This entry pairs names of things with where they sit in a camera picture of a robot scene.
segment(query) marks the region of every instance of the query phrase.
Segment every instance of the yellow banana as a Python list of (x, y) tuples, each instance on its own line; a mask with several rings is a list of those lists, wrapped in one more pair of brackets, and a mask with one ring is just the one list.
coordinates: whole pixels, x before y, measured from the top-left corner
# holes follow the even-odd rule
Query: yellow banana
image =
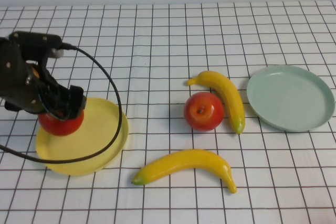
[(187, 85), (200, 84), (216, 90), (224, 100), (230, 125), (240, 134), (245, 127), (245, 112), (242, 99), (235, 85), (224, 75), (215, 71), (203, 71), (187, 81)]
[(183, 169), (205, 169), (224, 180), (231, 193), (237, 191), (229, 164), (217, 154), (199, 149), (174, 152), (142, 167), (132, 179), (134, 185), (145, 185)]

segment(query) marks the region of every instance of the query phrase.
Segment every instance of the black cable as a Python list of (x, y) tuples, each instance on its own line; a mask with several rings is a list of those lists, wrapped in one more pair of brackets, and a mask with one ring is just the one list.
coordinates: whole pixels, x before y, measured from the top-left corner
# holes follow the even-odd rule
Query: black cable
[(103, 73), (109, 79), (109, 81), (110, 81), (110, 83), (113, 86), (113, 89), (115, 91), (115, 94), (116, 94), (115, 96), (117, 97), (118, 109), (119, 109), (118, 126), (117, 126), (117, 130), (115, 132), (114, 137), (108, 143), (108, 145), (106, 145), (100, 151), (97, 151), (97, 152), (95, 152), (95, 153), (93, 153), (91, 155), (85, 156), (85, 157), (78, 157), (78, 158), (66, 159), (66, 160), (52, 160), (52, 159), (42, 159), (42, 158), (32, 157), (32, 156), (23, 154), (21, 152), (17, 152), (15, 150), (12, 150), (12, 149), (4, 146), (4, 145), (0, 145), (0, 150), (3, 150), (4, 152), (8, 152), (8, 153), (11, 153), (11, 154), (13, 154), (15, 156), (22, 157), (22, 158), (25, 158), (27, 160), (38, 162), (38, 163), (44, 163), (44, 164), (69, 164), (69, 163), (79, 162), (79, 161), (87, 160), (87, 159), (93, 158), (95, 156), (98, 156), (99, 154), (101, 154), (104, 151), (106, 151), (115, 142), (116, 138), (119, 135), (119, 132), (120, 132), (120, 129), (121, 129), (121, 123), (122, 123), (121, 101), (120, 101), (120, 96), (119, 96), (118, 89), (117, 89), (116, 85), (114, 84), (114, 82), (112, 81), (111, 77), (109, 76), (109, 74), (104, 69), (104, 67), (99, 62), (97, 62), (97, 60), (94, 57), (92, 57), (91, 55), (89, 55), (87, 52), (83, 51), (82, 49), (80, 49), (78, 47), (75, 47), (73, 45), (67, 44), (67, 43), (63, 43), (62, 48), (66, 49), (66, 50), (76, 50), (78, 52), (81, 52), (82, 54), (84, 54), (85, 56), (87, 56), (89, 59), (91, 59), (103, 71)]

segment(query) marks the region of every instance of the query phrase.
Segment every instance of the green plate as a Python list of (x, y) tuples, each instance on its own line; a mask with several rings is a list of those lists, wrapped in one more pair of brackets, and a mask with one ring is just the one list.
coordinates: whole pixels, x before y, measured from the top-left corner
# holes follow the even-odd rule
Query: green plate
[(247, 97), (256, 114), (285, 131), (303, 132), (327, 123), (335, 99), (327, 84), (302, 68), (277, 65), (255, 73)]

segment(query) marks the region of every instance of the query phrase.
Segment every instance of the toy fruit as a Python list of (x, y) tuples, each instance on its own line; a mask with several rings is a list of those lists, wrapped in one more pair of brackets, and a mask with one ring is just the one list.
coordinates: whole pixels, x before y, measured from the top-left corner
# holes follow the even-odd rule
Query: toy fruit
[(205, 169), (224, 180), (231, 193), (237, 191), (229, 164), (217, 154), (199, 149), (182, 150), (163, 156), (146, 166), (132, 179), (134, 185), (145, 185), (183, 169)]
[(75, 132), (82, 124), (84, 111), (76, 119), (61, 121), (49, 113), (38, 115), (38, 122), (50, 134), (55, 136), (66, 136)]
[(224, 117), (224, 108), (214, 94), (200, 92), (189, 97), (184, 106), (187, 123), (198, 131), (210, 131), (217, 127)]
[(245, 127), (245, 112), (242, 99), (235, 85), (224, 75), (215, 71), (203, 71), (187, 81), (187, 85), (200, 84), (216, 90), (224, 100), (230, 125), (240, 134)]

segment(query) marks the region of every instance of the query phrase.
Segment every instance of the red apple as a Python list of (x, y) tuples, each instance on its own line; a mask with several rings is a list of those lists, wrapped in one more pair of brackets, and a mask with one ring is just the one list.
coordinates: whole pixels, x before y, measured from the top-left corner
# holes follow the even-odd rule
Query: red apple
[(200, 92), (189, 97), (184, 106), (187, 123), (198, 131), (211, 131), (224, 117), (221, 100), (214, 94)]
[(81, 112), (76, 119), (65, 121), (58, 120), (49, 113), (38, 115), (38, 122), (46, 132), (55, 136), (66, 136), (75, 132), (82, 124), (84, 119), (84, 111)]

